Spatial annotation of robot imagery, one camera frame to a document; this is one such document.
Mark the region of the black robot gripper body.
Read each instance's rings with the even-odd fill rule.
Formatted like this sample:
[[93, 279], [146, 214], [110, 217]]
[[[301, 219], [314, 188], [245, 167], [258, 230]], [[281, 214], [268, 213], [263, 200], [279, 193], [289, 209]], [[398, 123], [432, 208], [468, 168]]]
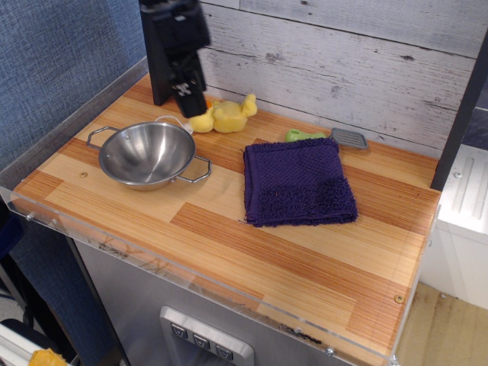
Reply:
[[140, 1], [140, 10], [156, 27], [156, 37], [170, 60], [210, 45], [210, 31], [199, 1]]

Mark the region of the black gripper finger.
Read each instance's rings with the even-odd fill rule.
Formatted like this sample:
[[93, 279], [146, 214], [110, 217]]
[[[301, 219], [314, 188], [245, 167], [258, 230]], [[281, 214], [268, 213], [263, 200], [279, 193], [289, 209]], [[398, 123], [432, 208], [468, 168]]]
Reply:
[[184, 117], [191, 118], [206, 113], [206, 84], [196, 51], [182, 54], [169, 61], [168, 81]]

